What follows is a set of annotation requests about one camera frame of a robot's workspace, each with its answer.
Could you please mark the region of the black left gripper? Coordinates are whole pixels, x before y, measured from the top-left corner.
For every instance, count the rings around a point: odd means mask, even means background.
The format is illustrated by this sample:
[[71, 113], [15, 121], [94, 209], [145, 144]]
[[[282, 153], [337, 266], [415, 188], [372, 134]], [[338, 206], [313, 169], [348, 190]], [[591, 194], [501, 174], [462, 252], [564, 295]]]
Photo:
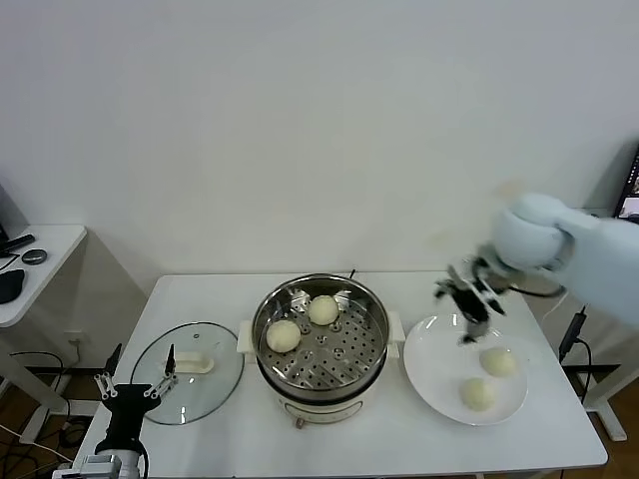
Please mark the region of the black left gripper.
[[111, 412], [104, 449], [139, 449], [145, 415], [161, 404], [161, 398], [178, 382], [175, 345], [171, 344], [164, 372], [159, 381], [150, 384], [118, 384], [113, 378], [119, 363], [122, 343], [106, 360], [101, 372], [94, 375], [103, 404]]

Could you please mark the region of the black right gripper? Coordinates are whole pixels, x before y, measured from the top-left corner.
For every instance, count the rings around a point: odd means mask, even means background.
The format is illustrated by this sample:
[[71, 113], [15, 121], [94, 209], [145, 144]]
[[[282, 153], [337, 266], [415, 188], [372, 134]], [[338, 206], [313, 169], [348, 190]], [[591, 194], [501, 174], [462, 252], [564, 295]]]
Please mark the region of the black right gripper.
[[465, 330], [458, 343], [467, 345], [476, 343], [490, 332], [490, 315], [482, 299], [472, 289], [467, 289], [466, 281], [453, 265], [446, 269], [447, 277], [435, 284], [435, 299], [450, 296], [461, 314], [465, 317]]

